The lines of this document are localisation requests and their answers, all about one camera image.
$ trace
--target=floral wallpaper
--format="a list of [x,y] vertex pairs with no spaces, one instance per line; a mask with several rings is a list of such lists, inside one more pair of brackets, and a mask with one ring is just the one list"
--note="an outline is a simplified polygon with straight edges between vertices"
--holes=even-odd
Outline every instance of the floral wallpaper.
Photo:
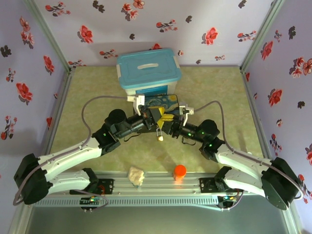
[[303,233],[312,233],[310,6],[309,0],[285,1],[246,71],[271,155],[287,160],[305,192],[295,202]]
[[[181,65],[197,66],[241,65],[273,0],[33,1],[69,66],[115,65],[151,48],[172,48]],[[268,43],[264,57],[269,51]]]
[[65,70],[25,5],[1,6],[0,233],[6,234],[15,211],[13,176],[24,156],[41,154]]

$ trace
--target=orange cup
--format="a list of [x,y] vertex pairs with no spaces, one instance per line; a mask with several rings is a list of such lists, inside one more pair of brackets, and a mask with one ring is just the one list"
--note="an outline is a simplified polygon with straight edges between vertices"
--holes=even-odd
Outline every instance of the orange cup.
[[181,181],[186,175],[186,168],[183,165],[177,165],[174,171],[174,179],[176,181]]

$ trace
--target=purple wall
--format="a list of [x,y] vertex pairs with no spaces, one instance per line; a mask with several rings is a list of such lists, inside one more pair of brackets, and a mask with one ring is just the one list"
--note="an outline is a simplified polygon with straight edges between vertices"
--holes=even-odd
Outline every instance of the purple wall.
[[65,70],[20,0],[1,3],[0,50],[0,233],[6,234],[15,211],[13,176],[22,157],[42,151]]
[[249,88],[271,145],[287,160],[306,195],[296,201],[305,231],[312,233],[312,31],[310,0],[286,1],[247,68]]

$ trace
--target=box handle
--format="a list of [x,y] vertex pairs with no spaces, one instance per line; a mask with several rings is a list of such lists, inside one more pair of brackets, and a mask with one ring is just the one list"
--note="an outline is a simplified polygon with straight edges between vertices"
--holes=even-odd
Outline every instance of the box handle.
[[137,68],[138,69],[144,69],[144,68],[148,68],[148,67],[158,67],[158,63],[148,63],[148,64],[140,65]]

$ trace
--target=black cable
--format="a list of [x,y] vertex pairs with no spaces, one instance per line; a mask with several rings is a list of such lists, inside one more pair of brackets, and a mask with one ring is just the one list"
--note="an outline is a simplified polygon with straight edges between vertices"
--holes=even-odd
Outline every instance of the black cable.
[[184,137],[182,137],[182,144],[183,145],[196,145],[196,141],[195,141],[195,143],[194,144],[190,144],[190,143],[187,143],[187,142],[184,142]]
[[124,142],[127,142],[128,140],[130,140],[131,138],[133,138],[133,137],[138,137],[139,135],[141,135],[142,133],[140,133],[140,134],[137,134],[137,135],[134,135],[134,136],[131,136],[131,137],[129,137],[127,140],[125,140],[125,137],[123,138],[123,141]]

